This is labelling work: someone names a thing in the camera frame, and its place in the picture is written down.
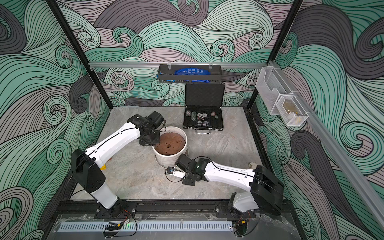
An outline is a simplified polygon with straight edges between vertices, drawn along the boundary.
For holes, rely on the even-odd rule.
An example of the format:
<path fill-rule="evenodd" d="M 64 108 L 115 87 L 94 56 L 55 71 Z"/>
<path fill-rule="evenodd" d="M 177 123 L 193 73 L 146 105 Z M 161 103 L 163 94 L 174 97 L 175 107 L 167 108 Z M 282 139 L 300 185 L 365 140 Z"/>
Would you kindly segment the white ceramic pot with mud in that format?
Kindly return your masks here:
<path fill-rule="evenodd" d="M 177 127 L 167 127 L 160 133 L 160 143 L 152 146 L 155 160 L 163 168 L 173 167 L 179 157 L 188 156 L 188 138 L 186 133 Z"/>

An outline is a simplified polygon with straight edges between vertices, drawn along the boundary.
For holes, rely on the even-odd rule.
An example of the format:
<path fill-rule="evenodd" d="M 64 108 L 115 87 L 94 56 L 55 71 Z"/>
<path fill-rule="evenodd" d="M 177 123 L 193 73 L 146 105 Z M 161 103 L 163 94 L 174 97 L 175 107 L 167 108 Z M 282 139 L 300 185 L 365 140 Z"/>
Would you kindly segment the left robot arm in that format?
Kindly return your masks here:
<path fill-rule="evenodd" d="M 148 117 L 134 115 L 116 132 L 86 150 L 77 149 L 71 156 L 71 171 L 75 181 L 104 209 L 116 208 L 119 198 L 109 188 L 101 168 L 129 143 L 139 140 L 143 147 L 160 143 L 164 117 L 154 111 Z"/>

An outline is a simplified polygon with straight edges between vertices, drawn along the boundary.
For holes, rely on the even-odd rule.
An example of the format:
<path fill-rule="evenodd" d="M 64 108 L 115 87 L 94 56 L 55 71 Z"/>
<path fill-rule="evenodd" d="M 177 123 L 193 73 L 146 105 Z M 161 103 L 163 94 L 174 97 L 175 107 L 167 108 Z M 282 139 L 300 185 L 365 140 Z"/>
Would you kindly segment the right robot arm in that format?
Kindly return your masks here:
<path fill-rule="evenodd" d="M 182 154 L 166 175 L 180 178 L 183 185 L 194 186 L 196 182 L 217 182 L 243 190 L 234 193 L 229 206 L 241 213 L 260 209 L 263 212 L 280 215 L 282 212 L 284 184 L 266 167 L 257 165 L 254 169 L 239 169 L 220 165 L 208 157 L 190 159 Z"/>

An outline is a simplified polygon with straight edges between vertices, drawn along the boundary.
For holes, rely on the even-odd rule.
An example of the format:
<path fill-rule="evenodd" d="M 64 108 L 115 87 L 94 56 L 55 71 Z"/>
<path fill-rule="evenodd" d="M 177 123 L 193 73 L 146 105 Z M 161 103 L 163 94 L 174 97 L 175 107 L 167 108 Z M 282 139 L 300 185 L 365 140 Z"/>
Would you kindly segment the black poker chip case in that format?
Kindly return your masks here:
<path fill-rule="evenodd" d="M 225 84 L 192 83 L 185 87 L 183 128 L 209 135 L 224 129 L 222 104 Z"/>

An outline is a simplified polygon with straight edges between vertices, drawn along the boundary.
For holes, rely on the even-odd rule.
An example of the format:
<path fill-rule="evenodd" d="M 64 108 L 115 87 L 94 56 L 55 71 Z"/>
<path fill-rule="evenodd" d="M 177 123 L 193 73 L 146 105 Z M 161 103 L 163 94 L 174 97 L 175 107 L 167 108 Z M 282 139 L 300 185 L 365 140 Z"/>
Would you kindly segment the small beige block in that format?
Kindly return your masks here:
<path fill-rule="evenodd" d="M 256 163 L 254 163 L 254 162 L 249 163 L 249 168 L 250 169 L 256 169 L 256 167 L 257 167 Z"/>

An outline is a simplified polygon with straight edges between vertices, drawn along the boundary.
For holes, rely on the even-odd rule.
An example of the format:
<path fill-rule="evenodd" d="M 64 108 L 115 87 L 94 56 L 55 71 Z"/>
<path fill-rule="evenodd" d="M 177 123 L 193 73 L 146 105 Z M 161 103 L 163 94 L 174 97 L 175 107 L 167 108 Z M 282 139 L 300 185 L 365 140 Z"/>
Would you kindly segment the blue item on shelf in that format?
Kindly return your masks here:
<path fill-rule="evenodd" d="M 208 76 L 211 72 L 199 68 L 184 68 L 175 71 L 176 76 Z"/>

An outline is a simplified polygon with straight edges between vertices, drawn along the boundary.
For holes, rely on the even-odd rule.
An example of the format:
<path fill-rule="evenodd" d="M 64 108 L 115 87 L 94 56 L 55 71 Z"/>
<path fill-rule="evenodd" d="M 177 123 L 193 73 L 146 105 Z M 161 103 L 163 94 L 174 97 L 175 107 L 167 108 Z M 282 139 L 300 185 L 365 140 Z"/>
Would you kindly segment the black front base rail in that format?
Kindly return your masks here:
<path fill-rule="evenodd" d="M 211 200 L 119 200 L 118 212 L 134 213 L 214 213 L 223 214 L 232 209 L 229 199 Z M 96 214 L 106 212 L 96 201 L 63 201 L 56 208 L 57 213 Z"/>

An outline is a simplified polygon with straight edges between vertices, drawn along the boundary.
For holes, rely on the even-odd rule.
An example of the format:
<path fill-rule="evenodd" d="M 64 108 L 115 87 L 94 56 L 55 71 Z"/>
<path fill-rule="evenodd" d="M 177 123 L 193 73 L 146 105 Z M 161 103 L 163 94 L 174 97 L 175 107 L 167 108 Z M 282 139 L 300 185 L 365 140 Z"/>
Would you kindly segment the aluminium wall rail back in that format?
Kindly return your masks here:
<path fill-rule="evenodd" d="M 160 65 L 220 65 L 224 69 L 260 69 L 267 64 L 256 63 L 198 63 L 198 62 L 89 62 L 90 68 L 158 68 Z"/>

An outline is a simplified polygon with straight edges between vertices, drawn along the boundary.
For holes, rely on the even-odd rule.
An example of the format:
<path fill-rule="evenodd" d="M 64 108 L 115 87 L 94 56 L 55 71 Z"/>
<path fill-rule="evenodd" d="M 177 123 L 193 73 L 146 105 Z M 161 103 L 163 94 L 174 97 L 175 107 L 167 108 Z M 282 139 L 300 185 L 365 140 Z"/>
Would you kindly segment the aluminium wall rail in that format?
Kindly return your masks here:
<path fill-rule="evenodd" d="M 256 63 L 198 63 L 198 62 L 89 62 L 90 68 L 158 68 L 160 65 L 220 65 L 224 69 L 260 69 L 267 64 Z"/>
<path fill-rule="evenodd" d="M 321 143 L 326 148 L 326 152 L 330 155 L 332 160 L 345 174 L 350 184 L 354 187 L 356 192 L 360 195 L 365 205 L 371 212 L 372 216 L 377 221 L 381 229 L 384 228 L 384 203 L 378 193 L 374 190 L 370 182 L 356 167 L 352 159 L 342 149 L 340 144 L 336 141 L 334 136 L 330 133 L 327 127 L 322 123 L 320 118 L 316 115 L 315 110 L 310 107 L 303 95 L 299 93 L 292 82 L 285 76 L 281 67 L 275 61 L 269 61 L 268 65 L 273 67 L 276 71 L 275 75 L 283 86 L 287 87 L 290 93 L 294 96 L 294 102 L 299 105 L 299 109 L 304 111 L 309 118 L 307 121 L 311 124 L 313 130 L 321 140 Z"/>

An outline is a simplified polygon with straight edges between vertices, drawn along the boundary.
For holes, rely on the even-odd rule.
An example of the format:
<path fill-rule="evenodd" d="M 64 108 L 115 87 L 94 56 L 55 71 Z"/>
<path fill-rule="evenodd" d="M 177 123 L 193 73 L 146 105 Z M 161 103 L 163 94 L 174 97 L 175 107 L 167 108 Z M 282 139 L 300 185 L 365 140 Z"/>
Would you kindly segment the small clear wall bin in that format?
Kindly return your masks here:
<path fill-rule="evenodd" d="M 276 103 L 277 110 L 288 127 L 300 127 L 309 118 L 294 95 L 283 95 Z"/>

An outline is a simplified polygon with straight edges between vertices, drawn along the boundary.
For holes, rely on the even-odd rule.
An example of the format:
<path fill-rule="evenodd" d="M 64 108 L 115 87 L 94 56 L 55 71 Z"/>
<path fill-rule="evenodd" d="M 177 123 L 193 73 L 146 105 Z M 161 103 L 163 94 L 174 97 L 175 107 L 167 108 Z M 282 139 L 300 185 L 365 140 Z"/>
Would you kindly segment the large clear wall bin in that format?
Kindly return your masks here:
<path fill-rule="evenodd" d="M 280 98 L 293 95 L 284 79 L 283 71 L 276 66 L 267 66 L 261 69 L 256 82 L 256 89 L 272 116 L 280 114 L 277 109 Z"/>

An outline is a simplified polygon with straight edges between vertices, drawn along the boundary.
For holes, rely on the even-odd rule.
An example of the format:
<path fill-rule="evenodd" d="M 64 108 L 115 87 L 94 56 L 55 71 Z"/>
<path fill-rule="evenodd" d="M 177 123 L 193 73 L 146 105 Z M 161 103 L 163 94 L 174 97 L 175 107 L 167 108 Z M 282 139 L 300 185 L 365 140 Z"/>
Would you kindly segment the aluminium wall rail right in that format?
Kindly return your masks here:
<path fill-rule="evenodd" d="M 292 82 L 285 76 L 281 67 L 275 61 L 269 61 L 268 65 L 273 67 L 276 71 L 275 75 L 283 86 L 287 87 L 290 93 L 294 96 L 294 102 L 299 105 L 299 109 L 304 111 L 309 118 L 307 121 L 311 124 L 313 130 L 321 140 L 321 143 L 326 148 L 326 152 L 330 155 L 332 160 L 345 174 L 350 184 L 354 187 L 356 192 L 360 195 L 365 205 L 371 212 L 372 216 L 377 221 L 381 229 L 384 228 L 384 203 L 378 193 L 374 190 L 370 182 L 356 167 L 352 159 L 342 149 L 340 144 L 336 141 L 334 136 L 330 133 L 327 127 L 322 123 L 320 118 L 316 115 L 315 110 L 310 107 L 303 95 L 299 93 Z"/>

